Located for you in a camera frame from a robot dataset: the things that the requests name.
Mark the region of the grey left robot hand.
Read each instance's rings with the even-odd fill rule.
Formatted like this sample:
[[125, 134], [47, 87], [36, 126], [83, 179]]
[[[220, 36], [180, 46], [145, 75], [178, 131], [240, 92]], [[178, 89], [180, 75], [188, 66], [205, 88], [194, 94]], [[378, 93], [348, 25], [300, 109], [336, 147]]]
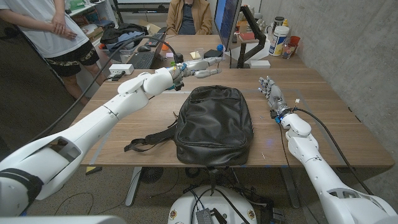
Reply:
[[207, 68], [215, 63], [221, 62], [222, 60], [222, 57], [209, 57], [176, 63], [173, 67], [168, 68], [174, 83], [169, 90], [175, 89], [176, 91], [179, 91], [181, 87], [184, 86], [182, 82], [183, 77], [194, 76], [196, 78], [206, 78], [211, 75], [221, 73], [222, 69], [220, 68], [212, 70], [208, 70]]

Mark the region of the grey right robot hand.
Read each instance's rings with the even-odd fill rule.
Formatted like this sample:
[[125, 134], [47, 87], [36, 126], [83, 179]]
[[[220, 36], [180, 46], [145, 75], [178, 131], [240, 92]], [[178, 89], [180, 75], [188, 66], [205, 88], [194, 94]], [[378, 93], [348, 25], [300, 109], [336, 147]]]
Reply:
[[265, 95], [268, 105], [271, 107], [271, 118], [279, 123], [285, 115], [290, 113], [291, 109], [287, 106], [282, 91], [273, 79], [260, 77], [259, 83], [261, 84], [259, 91]]

